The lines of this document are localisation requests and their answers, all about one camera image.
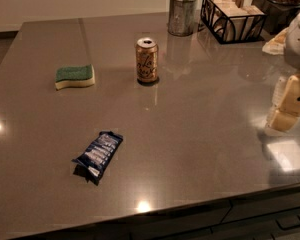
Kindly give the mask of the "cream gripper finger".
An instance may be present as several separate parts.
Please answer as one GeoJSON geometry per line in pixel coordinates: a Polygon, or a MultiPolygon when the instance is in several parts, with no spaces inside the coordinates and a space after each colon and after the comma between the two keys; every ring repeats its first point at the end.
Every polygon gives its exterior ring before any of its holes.
{"type": "Polygon", "coordinates": [[[300,119],[300,71],[289,77],[280,76],[272,97],[266,127],[288,132],[300,119]]]}

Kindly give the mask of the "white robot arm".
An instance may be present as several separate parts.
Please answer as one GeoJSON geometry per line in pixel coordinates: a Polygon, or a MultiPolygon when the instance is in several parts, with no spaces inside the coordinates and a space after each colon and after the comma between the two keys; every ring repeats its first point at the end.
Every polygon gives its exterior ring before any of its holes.
{"type": "Polygon", "coordinates": [[[275,86],[266,127],[277,132],[288,132],[300,119],[300,12],[286,31],[283,55],[296,73],[280,77],[275,86]]]}

